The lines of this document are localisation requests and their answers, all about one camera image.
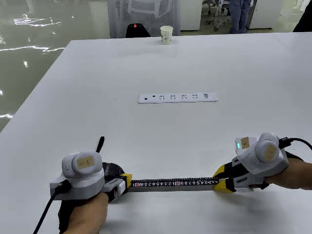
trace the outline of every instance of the power strip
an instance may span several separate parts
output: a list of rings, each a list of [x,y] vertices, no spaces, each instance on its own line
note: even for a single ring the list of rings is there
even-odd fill
[[[219,101],[216,93],[183,93],[183,94],[141,94],[137,98],[138,103],[177,103]]]

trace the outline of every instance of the black cable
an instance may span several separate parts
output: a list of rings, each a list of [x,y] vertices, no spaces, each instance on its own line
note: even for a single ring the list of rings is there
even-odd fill
[[[214,18],[213,18],[213,27],[214,27],[214,29],[218,28],[218,25],[219,25],[219,17],[220,17],[220,12],[219,12],[220,11],[220,5],[219,4],[215,6]],[[218,22],[216,23],[216,26],[215,26],[215,14],[216,14],[217,11],[218,11]]]
[[[300,141],[302,143],[305,143],[311,150],[312,150],[312,145],[310,143],[308,143],[306,140],[303,140],[301,138],[288,138],[288,140],[290,142],[293,142],[293,141]]]
[[[46,207],[45,207],[45,209],[44,209],[44,211],[43,211],[43,213],[42,213],[42,215],[41,215],[41,218],[40,218],[40,220],[39,220],[39,222],[38,222],[38,224],[37,224],[37,226],[36,226],[36,229],[34,230],[33,234],[37,234],[37,233],[38,233],[39,228],[41,227],[41,224],[42,224],[42,222],[43,222],[45,216],[47,215],[48,210],[49,210],[49,208],[50,208],[50,206],[51,206],[51,204],[52,204],[52,201],[54,200],[54,198],[55,198],[57,195],[58,195],[58,194],[55,192],[55,193],[51,196],[50,200],[48,201],[48,204],[46,205]]]
[[[41,215],[41,218],[36,226],[36,229],[34,230],[33,234],[37,234],[39,231],[39,228],[42,225],[42,222],[45,218],[45,216],[48,213],[48,210],[52,204],[52,201],[54,200],[54,198],[59,195],[59,194],[64,194],[66,192],[68,192],[71,189],[72,185],[70,184],[70,182],[68,180],[64,180],[61,183],[58,184],[58,186],[55,188],[55,192],[54,194],[51,196],[50,200],[48,201],[48,204],[45,206],[45,209]]]

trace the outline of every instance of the chair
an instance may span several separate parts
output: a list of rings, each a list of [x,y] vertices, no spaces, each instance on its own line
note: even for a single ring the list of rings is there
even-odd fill
[[[141,23],[152,37],[170,25],[180,35],[179,0],[107,0],[111,38],[124,38],[129,24]]]

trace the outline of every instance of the black strap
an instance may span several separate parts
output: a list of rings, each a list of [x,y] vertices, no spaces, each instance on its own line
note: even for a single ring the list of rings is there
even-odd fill
[[[285,151],[285,152],[286,152],[287,158],[295,158],[295,159],[299,159],[299,160],[303,161],[302,158],[300,158],[300,157],[298,157],[298,156],[296,156],[296,155],[293,155],[293,154],[291,154],[291,153],[289,153],[289,152],[287,152],[287,151]]]
[[[99,153],[103,147],[103,144],[104,144],[104,140],[105,140],[105,137],[101,136],[99,138],[99,141],[98,141],[98,144],[97,144],[97,150],[96,152]]]

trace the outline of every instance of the white table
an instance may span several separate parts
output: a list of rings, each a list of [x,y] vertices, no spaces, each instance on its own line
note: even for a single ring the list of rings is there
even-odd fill
[[[71,42],[0,134],[2,233],[31,233],[64,156],[95,150],[133,179],[212,176],[234,139],[268,131],[312,142],[312,33]],[[137,104],[138,94],[217,92],[216,103]],[[301,144],[291,153],[311,159]],[[59,202],[40,233],[55,234]],[[105,234],[301,234],[309,191],[127,194]]]

